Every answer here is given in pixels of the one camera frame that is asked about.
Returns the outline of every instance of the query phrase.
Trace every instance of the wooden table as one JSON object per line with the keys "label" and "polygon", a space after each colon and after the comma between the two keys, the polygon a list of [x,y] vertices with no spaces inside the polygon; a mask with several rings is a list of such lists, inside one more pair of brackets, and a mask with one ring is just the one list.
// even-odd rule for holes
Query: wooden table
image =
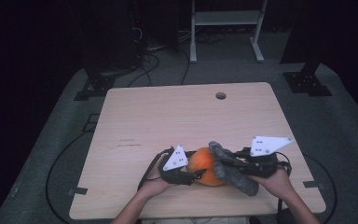
{"label": "wooden table", "polygon": [[[226,99],[216,98],[216,94]],[[70,216],[113,218],[136,192],[147,166],[163,149],[220,143],[233,152],[255,135],[295,139],[268,83],[112,89],[107,93]],[[291,180],[312,212],[325,209],[296,141],[280,150],[293,166]],[[231,186],[178,186],[150,200],[141,217],[235,217],[274,214],[278,200],[263,187],[249,197]]]}

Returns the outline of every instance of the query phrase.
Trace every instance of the hand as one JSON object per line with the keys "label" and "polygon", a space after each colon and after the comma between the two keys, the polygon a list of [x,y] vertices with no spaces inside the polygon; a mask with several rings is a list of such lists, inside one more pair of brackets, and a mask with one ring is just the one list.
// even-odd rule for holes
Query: hand
{"label": "hand", "polygon": [[157,196],[170,187],[176,186],[174,184],[169,184],[165,180],[160,178],[158,171],[158,165],[161,163],[162,158],[166,155],[162,155],[161,158],[156,162],[153,168],[150,170],[149,175],[147,176],[147,181],[144,182],[142,187],[139,189],[139,193],[142,193],[145,197],[152,198]]}
{"label": "hand", "polygon": [[281,166],[278,166],[277,172],[269,178],[262,178],[258,176],[249,177],[266,188],[270,194],[284,201],[293,197],[294,194],[296,195],[296,191],[290,182],[289,176],[287,175],[285,169]]}

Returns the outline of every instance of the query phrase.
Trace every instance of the hole in table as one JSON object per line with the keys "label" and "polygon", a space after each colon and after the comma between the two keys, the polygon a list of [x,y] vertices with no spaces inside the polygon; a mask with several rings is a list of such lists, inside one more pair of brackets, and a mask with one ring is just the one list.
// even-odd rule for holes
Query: hole in table
{"label": "hole in table", "polygon": [[217,99],[219,99],[219,100],[224,100],[224,99],[226,99],[226,94],[225,93],[223,93],[223,92],[218,92],[216,95],[216,98]]}

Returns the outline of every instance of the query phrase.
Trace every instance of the white paper tag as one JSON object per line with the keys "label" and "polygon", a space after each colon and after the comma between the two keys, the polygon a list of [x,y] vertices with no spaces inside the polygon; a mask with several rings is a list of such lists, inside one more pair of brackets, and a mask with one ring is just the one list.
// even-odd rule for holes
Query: white paper tag
{"label": "white paper tag", "polygon": [[267,156],[293,142],[288,137],[255,136],[252,140],[251,156]]}
{"label": "white paper tag", "polygon": [[170,156],[167,163],[165,163],[163,170],[169,171],[186,165],[188,165],[188,160],[185,154],[185,150],[181,145],[179,145]]}

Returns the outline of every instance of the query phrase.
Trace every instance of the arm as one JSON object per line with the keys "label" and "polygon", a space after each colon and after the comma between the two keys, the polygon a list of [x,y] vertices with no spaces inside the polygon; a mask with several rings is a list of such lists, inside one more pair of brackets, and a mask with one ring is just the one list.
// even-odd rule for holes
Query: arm
{"label": "arm", "polygon": [[264,186],[269,193],[282,199],[295,217],[296,223],[320,223],[293,188],[284,168],[279,167],[278,171],[267,179],[257,176],[250,177]]}
{"label": "arm", "polygon": [[156,165],[150,171],[149,181],[145,181],[142,187],[135,193],[127,205],[121,210],[117,217],[111,222],[111,224],[133,224],[138,219],[147,201],[154,196],[163,193],[168,188],[175,186],[169,184],[159,178],[158,165],[161,159],[156,162]]}

